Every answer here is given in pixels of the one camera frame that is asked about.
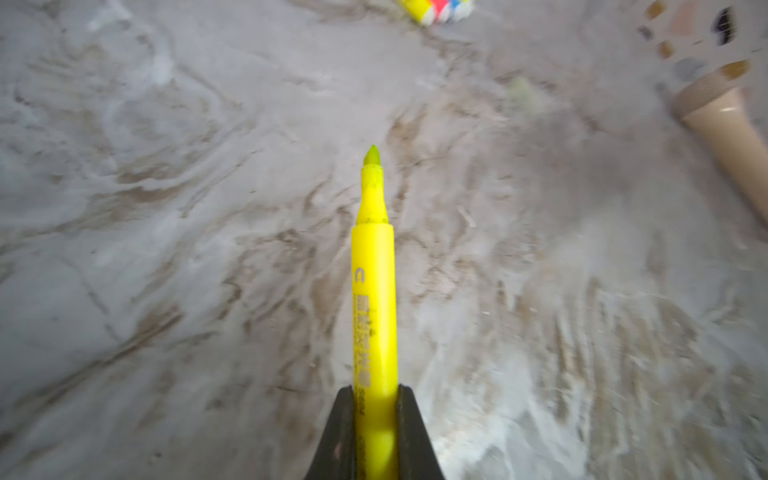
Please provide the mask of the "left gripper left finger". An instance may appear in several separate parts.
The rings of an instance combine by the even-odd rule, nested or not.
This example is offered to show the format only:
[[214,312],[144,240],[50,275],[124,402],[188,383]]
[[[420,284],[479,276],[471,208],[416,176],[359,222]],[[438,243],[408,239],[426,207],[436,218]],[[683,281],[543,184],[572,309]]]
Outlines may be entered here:
[[305,480],[355,480],[356,429],[352,386],[341,388],[308,468]]

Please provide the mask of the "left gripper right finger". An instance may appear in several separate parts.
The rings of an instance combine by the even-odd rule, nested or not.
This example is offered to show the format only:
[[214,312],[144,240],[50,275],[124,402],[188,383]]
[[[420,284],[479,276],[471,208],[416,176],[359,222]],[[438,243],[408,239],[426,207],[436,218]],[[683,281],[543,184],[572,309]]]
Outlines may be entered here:
[[399,479],[444,480],[414,391],[405,385],[398,386],[396,420]]

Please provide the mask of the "yellow highlighter pen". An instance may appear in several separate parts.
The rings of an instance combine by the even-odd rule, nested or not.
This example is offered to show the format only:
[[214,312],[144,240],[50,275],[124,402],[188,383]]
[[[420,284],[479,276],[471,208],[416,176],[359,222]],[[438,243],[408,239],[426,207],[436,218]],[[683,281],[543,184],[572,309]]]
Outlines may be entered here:
[[437,11],[430,0],[398,0],[397,3],[419,25],[430,26],[436,21]]
[[359,479],[398,477],[398,395],[394,229],[379,150],[361,168],[361,199],[351,231],[355,443]]

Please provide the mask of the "blue highlighter pen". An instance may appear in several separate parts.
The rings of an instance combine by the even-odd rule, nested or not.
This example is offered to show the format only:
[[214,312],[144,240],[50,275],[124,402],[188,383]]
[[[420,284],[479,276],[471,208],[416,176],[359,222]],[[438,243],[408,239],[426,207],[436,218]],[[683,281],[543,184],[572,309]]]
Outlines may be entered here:
[[450,5],[452,8],[452,15],[450,20],[452,22],[458,22],[466,19],[474,10],[474,0],[451,0]]

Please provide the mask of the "pink highlighter pen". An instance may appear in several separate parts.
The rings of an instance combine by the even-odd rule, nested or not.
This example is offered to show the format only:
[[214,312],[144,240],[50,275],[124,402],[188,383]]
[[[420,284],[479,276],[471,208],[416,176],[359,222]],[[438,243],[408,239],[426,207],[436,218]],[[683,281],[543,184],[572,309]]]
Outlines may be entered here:
[[454,8],[451,0],[431,0],[431,4],[435,11],[436,23],[446,23],[452,18]]

